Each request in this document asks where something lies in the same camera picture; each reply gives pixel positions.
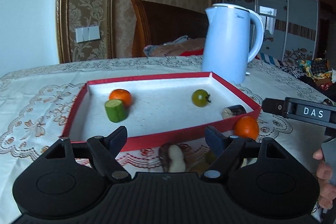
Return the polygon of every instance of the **white tablecloth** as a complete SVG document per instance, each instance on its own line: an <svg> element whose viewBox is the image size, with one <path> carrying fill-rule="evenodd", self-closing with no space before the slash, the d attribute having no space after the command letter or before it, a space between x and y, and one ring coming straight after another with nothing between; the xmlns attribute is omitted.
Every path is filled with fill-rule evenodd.
<svg viewBox="0 0 336 224"><path fill-rule="evenodd" d="M21 70L0 79L0 224L20 215L11 194L16 177L61 135L73 100L88 80L119 76L199 71L201 57L134 58L75 62ZM261 104L266 97L321 102L325 96L274 66L254 60L251 75L237 85ZM314 172L312 154L326 139L324 128L261 113L260 136L275 138L307 169ZM200 153L203 145L194 149ZM157 149L123 153L118 160L141 171L160 168Z"/></svg>

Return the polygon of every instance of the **human hand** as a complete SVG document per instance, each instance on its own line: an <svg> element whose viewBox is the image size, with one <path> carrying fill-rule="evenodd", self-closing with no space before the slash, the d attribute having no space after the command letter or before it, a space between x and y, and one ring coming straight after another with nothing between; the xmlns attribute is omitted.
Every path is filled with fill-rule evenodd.
<svg viewBox="0 0 336 224"><path fill-rule="evenodd" d="M332 178L332 169L325 163L321 149L314 153L313 158L320 160L316 172L320 185L319 205L324 209L331 209L333 199L336 198L336 187L329 184L329 180Z"/></svg>

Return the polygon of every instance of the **electric kettle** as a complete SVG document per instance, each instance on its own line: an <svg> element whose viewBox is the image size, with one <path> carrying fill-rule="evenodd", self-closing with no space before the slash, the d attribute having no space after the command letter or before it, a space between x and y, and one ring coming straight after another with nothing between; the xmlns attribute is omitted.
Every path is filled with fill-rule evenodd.
<svg viewBox="0 0 336 224"><path fill-rule="evenodd" d="M202 71L213 71L226 81L240 84L245 79L247 63L263 44L264 28L260 15L247 8L217 3L205 10L209 28L205 39ZM250 21L256 36L249 52Z"/></svg>

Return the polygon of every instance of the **brand logo on kettle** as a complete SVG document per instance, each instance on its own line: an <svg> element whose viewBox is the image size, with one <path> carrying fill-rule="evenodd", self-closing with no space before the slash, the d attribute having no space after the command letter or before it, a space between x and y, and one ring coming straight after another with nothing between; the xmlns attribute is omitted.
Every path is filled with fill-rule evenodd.
<svg viewBox="0 0 336 224"><path fill-rule="evenodd" d="M236 18L244 19L244 17L242 17L242 16L240 16L240 15L238 15L238 14L236 14Z"/></svg>

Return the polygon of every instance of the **orange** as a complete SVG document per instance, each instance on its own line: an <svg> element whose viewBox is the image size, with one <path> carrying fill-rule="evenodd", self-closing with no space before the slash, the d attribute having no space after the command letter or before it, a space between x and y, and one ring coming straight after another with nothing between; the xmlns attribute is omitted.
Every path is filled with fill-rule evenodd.
<svg viewBox="0 0 336 224"><path fill-rule="evenodd" d="M259 135L259 126L256 119L251 116L241 117L234 126L235 135L242 138L252 138L255 141Z"/></svg>
<svg viewBox="0 0 336 224"><path fill-rule="evenodd" d="M128 90L117 89L110 93L109 100L119 99L123 102L124 107L132 105L132 95Z"/></svg>

